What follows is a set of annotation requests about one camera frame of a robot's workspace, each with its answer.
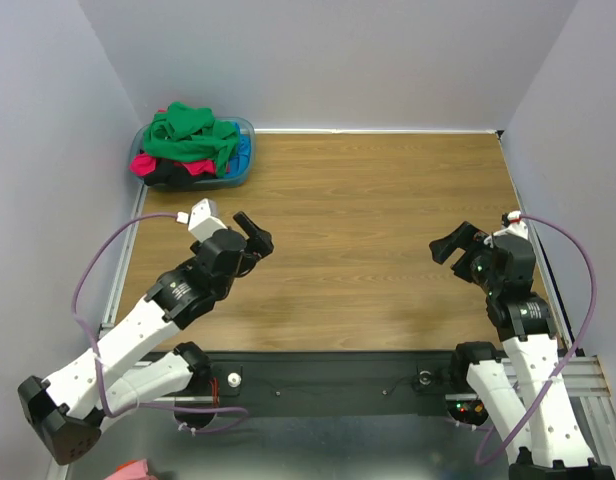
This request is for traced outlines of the green t shirt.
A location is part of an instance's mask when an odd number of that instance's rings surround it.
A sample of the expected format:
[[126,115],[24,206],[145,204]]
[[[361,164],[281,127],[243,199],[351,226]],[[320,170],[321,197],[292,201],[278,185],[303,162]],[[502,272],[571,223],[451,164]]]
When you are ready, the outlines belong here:
[[239,142],[240,132],[230,121],[219,120],[210,108],[193,108],[181,102],[155,113],[143,133],[145,153],[186,164],[212,160],[219,178],[227,173]]

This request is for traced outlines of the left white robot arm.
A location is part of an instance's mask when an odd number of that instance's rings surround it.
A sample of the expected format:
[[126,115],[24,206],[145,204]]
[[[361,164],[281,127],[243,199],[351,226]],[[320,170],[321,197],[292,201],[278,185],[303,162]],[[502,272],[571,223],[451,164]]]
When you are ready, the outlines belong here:
[[192,257],[160,275],[122,321],[101,339],[89,339],[82,355],[45,378],[27,378],[17,389],[28,424],[59,465],[83,457],[115,420],[137,408],[158,408],[162,395],[203,392],[212,370],[192,342],[148,367],[135,365],[212,311],[235,279],[274,250],[271,233],[247,214],[234,215],[239,228],[233,230],[208,200],[170,217],[194,237]]

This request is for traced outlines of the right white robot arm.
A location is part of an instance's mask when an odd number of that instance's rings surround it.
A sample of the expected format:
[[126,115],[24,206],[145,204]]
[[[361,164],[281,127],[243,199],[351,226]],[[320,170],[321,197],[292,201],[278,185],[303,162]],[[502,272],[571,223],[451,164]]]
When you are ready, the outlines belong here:
[[488,342],[457,345],[448,366],[451,384],[472,389],[502,440],[511,479],[611,479],[584,439],[562,371],[574,348],[558,353],[556,325],[548,303],[533,290],[536,256],[529,216],[503,216],[487,233],[464,222],[434,240],[433,260],[444,263],[456,250],[455,276],[479,286],[486,312],[505,355]]

